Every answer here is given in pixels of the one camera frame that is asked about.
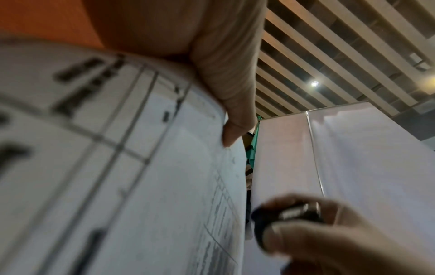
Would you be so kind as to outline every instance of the orange surface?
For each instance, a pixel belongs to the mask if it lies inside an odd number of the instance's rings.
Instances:
[[[0,29],[94,48],[103,47],[81,0],[1,0]]]

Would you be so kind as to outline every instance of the green object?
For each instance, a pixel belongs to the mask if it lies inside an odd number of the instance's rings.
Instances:
[[[258,130],[260,128],[260,120],[262,120],[261,116],[257,116],[258,118],[258,125],[255,129],[254,138],[252,139],[251,145],[248,146],[248,150],[246,150],[246,158],[248,164],[254,168],[255,163],[255,150],[257,148],[257,137],[258,137]]]

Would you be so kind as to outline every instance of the hand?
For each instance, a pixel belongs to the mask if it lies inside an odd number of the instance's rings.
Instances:
[[[282,274],[435,274],[434,267],[390,240],[344,204],[290,194],[273,199],[262,207],[283,209],[296,202],[319,202],[326,224],[277,222],[265,230],[265,248],[270,253],[293,258]]]
[[[252,129],[266,0],[83,0],[103,44],[191,62],[229,120],[230,146]]]

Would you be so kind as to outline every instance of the slatted ceiling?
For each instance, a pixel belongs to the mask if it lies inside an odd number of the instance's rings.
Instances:
[[[422,80],[435,68],[416,69],[405,58],[412,62],[408,56],[416,52],[435,63],[435,46],[425,39],[435,28],[420,6],[403,1],[269,0],[275,13],[266,13],[258,109],[281,116],[368,99],[395,116],[426,99],[435,83],[427,87]],[[435,0],[407,1],[431,9],[435,19]],[[312,80],[320,86],[311,87]]]
[[[351,95],[349,95],[345,90],[343,90],[337,84],[332,82],[329,78],[327,78],[325,75],[323,75],[321,72],[319,72],[316,68],[314,68],[313,66],[308,64],[305,60],[300,58],[297,54],[292,52],[290,49],[288,49],[285,45],[283,45],[281,42],[279,42],[277,39],[275,39],[269,33],[264,32],[263,40],[266,41],[267,43],[269,43],[270,45],[272,45],[275,49],[280,51],[288,59],[290,59],[295,64],[297,64],[298,66],[303,68],[306,72],[311,74],[313,77],[315,77],[315,79],[317,81],[324,84],[326,87],[331,89],[331,91],[334,91],[338,96],[340,96],[346,102],[348,102],[348,103],[357,102],[357,100],[355,98],[353,98]]]
[[[260,103],[261,105],[263,105],[264,107],[266,107],[267,109],[269,109],[270,111],[274,112],[275,114],[277,114],[279,116],[285,115],[284,112],[278,110],[278,108],[274,107],[272,104],[270,104],[266,100],[262,99],[258,95],[255,96],[255,101]]]
[[[282,98],[279,95],[275,94],[274,92],[272,92],[270,89],[268,89],[267,87],[265,87],[263,84],[261,84],[259,82],[257,82],[257,89],[259,91],[263,92],[265,95],[267,95],[271,99],[273,99],[274,101],[276,101],[279,104],[281,104],[287,110],[289,110],[289,111],[291,111],[293,113],[300,113],[301,112],[298,108],[294,107],[289,102],[287,102],[284,98]]]
[[[325,7],[352,28],[359,36],[367,43],[381,53],[391,64],[396,66],[401,72],[408,76],[417,85],[420,84],[420,89],[426,92],[426,88],[422,85],[424,82],[423,75],[414,67],[412,67],[401,55],[395,52],[387,43],[377,36],[369,27],[351,13],[338,0],[319,0]]]
[[[435,1],[434,0],[416,0],[427,12],[435,19]]]
[[[262,118],[270,118],[270,115],[266,114],[266,112],[262,111],[261,109],[256,108],[257,114],[260,115]]]
[[[309,109],[309,110],[313,110],[313,109],[317,109],[316,106],[312,105],[311,103],[309,103],[308,101],[306,101],[303,97],[301,97],[300,95],[298,95],[297,93],[295,93],[293,90],[291,90],[290,88],[288,88],[286,85],[284,85],[282,82],[280,82],[279,80],[277,80],[276,78],[274,78],[273,76],[271,76],[270,74],[266,73],[263,69],[257,67],[256,70],[257,74],[259,76],[261,76],[262,78],[264,78],[266,81],[268,81],[270,84],[272,84],[273,86],[277,87],[278,89],[280,89],[282,92],[284,92],[286,95],[290,96],[291,98],[293,98],[294,100],[296,100],[297,102],[299,102],[301,105],[303,105],[305,108]]]
[[[267,65],[269,65],[271,68],[273,68],[275,71],[279,72],[281,75],[285,76],[288,80],[296,84],[299,88],[307,92],[309,95],[317,99],[320,103],[325,105],[326,107],[332,107],[335,106],[331,101],[329,101],[326,97],[318,93],[316,90],[312,89],[310,86],[308,86],[305,82],[300,80],[297,76],[295,76],[293,73],[291,73],[289,70],[284,68],[281,64],[279,64],[277,61],[275,61],[273,58],[265,54],[264,52],[260,52],[259,57],[260,60],[265,62]]]
[[[334,45],[337,49],[339,49],[343,54],[345,54],[347,57],[349,57],[359,67],[364,69],[374,79],[378,80],[379,83],[381,83],[388,90],[390,90],[392,93],[394,93],[398,98],[403,100],[403,102],[405,102],[407,105],[412,106],[412,105],[417,103],[416,100],[414,100],[411,96],[406,94],[406,92],[403,89],[398,87],[391,79],[389,79],[383,72],[381,72],[381,70],[379,70],[373,64],[371,64],[364,56],[362,56],[359,52],[357,52],[354,48],[352,48],[349,44],[347,44],[343,39],[341,39],[337,34],[335,34],[331,29],[329,29],[322,22],[320,22],[320,20],[318,20],[316,17],[314,17],[309,11],[307,11],[296,0],[283,0],[283,4],[285,4],[287,8],[292,10],[297,16],[299,16],[308,25],[310,25],[310,27],[315,29],[319,34],[321,34],[325,39],[327,39],[332,45]],[[317,49],[317,50],[310,51],[310,52],[314,55],[316,53],[316,51],[319,51],[319,50]],[[354,86],[359,85],[359,83],[357,83],[355,81],[352,81],[349,83],[351,83]],[[360,87],[360,88],[362,88],[366,91],[364,94],[367,97],[369,97],[371,100],[375,101],[374,98],[371,98],[368,95],[369,92],[367,91],[367,89],[365,89],[363,87]],[[379,103],[378,103],[379,106],[382,106],[379,99],[376,99],[376,100],[379,101]]]
[[[391,24],[408,42],[435,63],[435,47],[385,0],[365,0],[380,16]]]

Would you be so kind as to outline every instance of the ceiling slat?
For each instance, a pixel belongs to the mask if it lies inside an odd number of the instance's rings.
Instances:
[[[379,70],[373,64],[371,64],[364,56],[362,56],[359,52],[357,52],[354,48],[352,48],[349,44],[347,44],[343,39],[341,39],[338,35],[336,35],[332,30],[330,30],[327,26],[325,26],[322,22],[320,22],[314,15],[312,15],[309,11],[307,11],[296,0],[286,0],[284,4],[287,6],[287,8],[292,10],[297,16],[299,16],[303,21],[305,21],[310,27],[315,29],[320,35],[322,35],[325,39],[327,39],[332,45],[334,45],[342,53],[344,53],[346,56],[348,56],[352,61],[354,61],[358,66],[360,66],[367,73],[369,73],[373,78],[378,80],[379,83],[381,83],[385,88],[390,90],[393,94],[395,94],[398,98],[400,98],[408,106],[412,106],[412,105],[417,103],[417,101],[415,99],[413,99],[404,90],[402,90],[399,86],[397,86],[397,84],[395,84],[391,79],[389,79],[383,72],[381,72],[381,70]],[[271,11],[267,12],[268,17],[271,17],[272,15],[274,15],[275,17],[278,17],[277,15],[272,13]]]
[[[333,60],[331,57],[329,57],[323,51],[318,49],[314,44],[312,44],[310,41],[308,41],[305,37],[303,37],[303,35],[301,35],[299,32],[297,32],[294,28],[290,27],[286,22],[284,22],[276,14],[274,14],[273,12],[271,12],[269,10],[269,11],[267,11],[266,18],[271,23],[273,23],[276,27],[278,27],[280,30],[282,30],[284,33],[286,33],[289,37],[291,37],[293,40],[295,40],[297,43],[299,43],[303,48],[308,50],[312,55],[314,55],[316,58],[318,58],[323,64],[328,66],[331,70],[336,72],[344,80],[346,80],[351,85],[353,85],[355,88],[357,88],[361,93],[363,93],[365,96],[367,96],[370,100],[372,100],[374,103],[376,103],[379,107],[384,109],[388,114],[390,114],[391,116],[395,116],[399,113],[395,108],[393,108],[391,105],[389,105],[387,102],[385,102],[382,98],[380,98],[374,91],[372,91],[367,86],[365,86],[355,76],[353,76],[351,73],[349,73],[345,68],[343,68],[340,64],[338,64],[335,60]]]
[[[434,0],[416,0],[427,12],[435,19],[435,1]]]
[[[257,114],[261,115],[263,118],[270,118],[270,115],[266,114],[265,112],[263,112],[262,110],[255,108],[257,111]]]
[[[278,79],[274,78],[270,74],[266,73],[263,69],[257,67],[257,74],[261,76],[262,78],[266,79],[270,84],[280,89],[283,93],[290,96],[303,106],[305,106],[308,110],[314,110],[317,109],[316,106],[306,101],[303,97],[292,91],[290,88],[288,88],[286,85],[284,85],[282,82],[280,82]]]
[[[269,109],[272,113],[277,114],[279,116],[283,116],[285,115],[284,112],[278,110],[277,108],[275,108],[272,104],[270,104],[269,102],[267,102],[266,100],[262,99],[261,97],[259,97],[258,95],[255,96],[255,101],[260,103],[261,105],[263,105],[264,107],[266,107],[267,109]]]
[[[399,31],[411,44],[435,63],[435,48],[426,38],[385,0],[365,0],[380,16]]]
[[[275,94],[274,92],[272,92],[271,90],[269,90],[267,87],[265,87],[264,85],[262,85],[259,82],[257,82],[257,89],[262,91],[265,95],[267,95],[271,99],[273,99],[276,102],[278,102],[279,104],[281,104],[287,110],[289,110],[289,111],[291,111],[293,113],[300,113],[301,112],[298,108],[294,107],[293,105],[288,103],[284,98],[282,98],[279,95]]]
[[[271,36],[269,33],[264,32],[263,39],[283,55],[285,55],[288,59],[293,61],[296,65],[304,69],[310,75],[316,78],[317,81],[328,87],[331,91],[335,92],[339,97],[347,101],[348,103],[358,102],[355,98],[349,95],[345,90],[339,87],[337,84],[332,82],[329,78],[319,72],[316,68],[308,64],[305,60],[300,58],[297,54],[292,52],[289,48]]]
[[[423,75],[414,67],[411,66],[401,55],[394,51],[385,41],[383,41],[376,33],[367,27],[358,17],[350,12],[338,0],[319,0],[345,24],[353,29],[362,39],[374,47],[380,54],[382,54],[388,61],[396,66],[402,73],[414,81],[417,86],[427,92],[423,83]]]
[[[260,52],[259,59],[264,61],[267,65],[272,67],[275,71],[279,72],[281,75],[285,76],[288,80],[296,84],[299,88],[304,90],[306,93],[317,99],[320,103],[325,105],[326,107],[332,107],[335,106],[331,101],[329,101],[326,97],[324,97],[322,94],[314,90],[312,87],[307,85],[305,82],[303,82],[300,78],[298,78],[296,75],[292,74],[289,70],[284,68],[281,64],[279,64],[276,60],[274,60],[272,57],[268,56],[264,52]]]

